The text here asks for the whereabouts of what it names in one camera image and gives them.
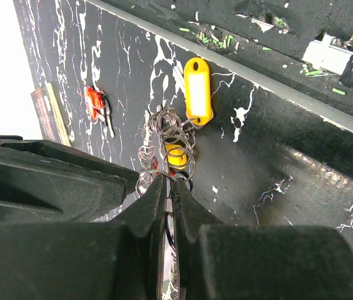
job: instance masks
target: gray metal strip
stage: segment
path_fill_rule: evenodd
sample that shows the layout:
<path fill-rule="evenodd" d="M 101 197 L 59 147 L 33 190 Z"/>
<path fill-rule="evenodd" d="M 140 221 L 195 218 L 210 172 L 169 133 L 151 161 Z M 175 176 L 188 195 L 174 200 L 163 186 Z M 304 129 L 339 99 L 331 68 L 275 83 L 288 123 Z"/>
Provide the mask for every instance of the gray metal strip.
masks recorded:
<path fill-rule="evenodd" d="M 183 49 L 192 51 L 198 56 L 201 56 L 209 61 L 212 61 L 228 70 L 234 72 L 240 77 L 261 86 L 262 88 L 278 95 L 280 98 L 290 101 L 314 114 L 319 115 L 325 121 L 328 121 L 341 129 L 348 130 L 353 133 L 353 117 L 327 104 L 324 104 L 308 95 L 305 95 L 283 83 L 280 83 L 272 78 L 269 78 L 257 71 L 245 67 L 237 62 L 221 56 L 218 53 L 212 52 L 200 45 L 184 39 L 174 33 L 171 33 L 161 27 L 153 25 L 143 19 L 140 19 L 128 12 L 122 11 L 114 6 L 104 3 L 100 0 L 88 0 L 89 3 L 108 11 L 109 13 L 129 21 L 138 27 L 157 34 L 164 39 L 172 41 L 172 43 L 180 46 Z"/>

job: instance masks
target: key tag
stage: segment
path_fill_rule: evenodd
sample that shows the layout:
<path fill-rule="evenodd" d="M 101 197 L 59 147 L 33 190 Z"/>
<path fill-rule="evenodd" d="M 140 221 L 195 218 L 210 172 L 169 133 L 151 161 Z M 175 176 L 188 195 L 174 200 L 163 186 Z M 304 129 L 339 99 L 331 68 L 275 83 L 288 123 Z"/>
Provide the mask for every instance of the key tag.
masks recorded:
<path fill-rule="evenodd" d="M 209 66 L 202 58 L 192 58 L 184 66 L 186 87 L 186 117 L 197 128 L 203 127 L 214 117 L 211 108 Z"/>

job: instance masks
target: marble tabletop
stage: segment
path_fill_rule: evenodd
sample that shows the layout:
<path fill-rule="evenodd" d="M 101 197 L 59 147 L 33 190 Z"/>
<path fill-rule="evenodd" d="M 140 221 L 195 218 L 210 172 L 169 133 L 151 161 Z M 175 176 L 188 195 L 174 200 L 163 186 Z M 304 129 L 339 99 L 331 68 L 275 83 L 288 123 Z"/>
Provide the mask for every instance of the marble tabletop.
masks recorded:
<path fill-rule="evenodd" d="M 144 110 L 185 116 L 183 67 L 195 54 L 87 1 L 14 4 L 35 87 L 57 87 L 73 147 L 140 170 Z M 228 224 L 330 226 L 353 249 L 353 134 L 209 65 L 215 118 L 196 131 L 193 196 Z M 89 119 L 84 86 L 108 95 L 114 138 Z"/>

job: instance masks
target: metal coil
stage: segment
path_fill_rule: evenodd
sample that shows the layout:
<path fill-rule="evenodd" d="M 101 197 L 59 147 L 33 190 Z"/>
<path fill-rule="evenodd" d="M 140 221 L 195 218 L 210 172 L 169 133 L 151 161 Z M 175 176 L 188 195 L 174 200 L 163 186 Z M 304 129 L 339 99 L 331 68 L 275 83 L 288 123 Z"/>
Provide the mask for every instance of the metal coil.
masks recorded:
<path fill-rule="evenodd" d="M 190 181 L 193 177 L 196 170 L 193 156 L 193 149 L 196 145 L 193 120 L 195 119 L 188 119 L 182 122 L 177 116 L 175 109 L 171 107 L 162 108 L 162 106 L 158 106 L 157 112 L 152 115 L 149 115 L 149 112 L 146 111 L 146 123 L 142 130 L 144 142 L 138 153 L 138 158 L 143 167 L 136 183 L 136 191 L 140 196 L 144 194 L 142 190 L 145 190 L 146 186 L 150 185 L 158 174 L 165 175 L 173 182 L 174 179 L 171 176 L 170 168 L 187 167 L 187 177 L 184 176 L 183 179 Z M 164 170 L 159 169 L 156 147 L 151 145 L 154 134 L 159 139 L 158 153 L 162 159 Z M 166 151 L 167 144 L 177 145 L 177 147 Z M 174 153 L 177 150 L 181 150 L 181 153 L 175 155 Z M 168 157 L 181 158 L 183 155 L 187 157 L 186 163 L 183 165 L 175 166 L 168 160 Z"/>

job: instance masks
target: white wall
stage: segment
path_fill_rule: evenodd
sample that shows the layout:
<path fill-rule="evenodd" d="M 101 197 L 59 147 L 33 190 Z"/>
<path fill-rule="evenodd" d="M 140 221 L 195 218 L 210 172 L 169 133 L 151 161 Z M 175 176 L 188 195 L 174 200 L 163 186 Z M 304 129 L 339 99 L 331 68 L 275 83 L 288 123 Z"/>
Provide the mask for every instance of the white wall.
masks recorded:
<path fill-rule="evenodd" d="M 31 72 L 12 0 L 0 0 L 0 134 L 41 139 Z"/>

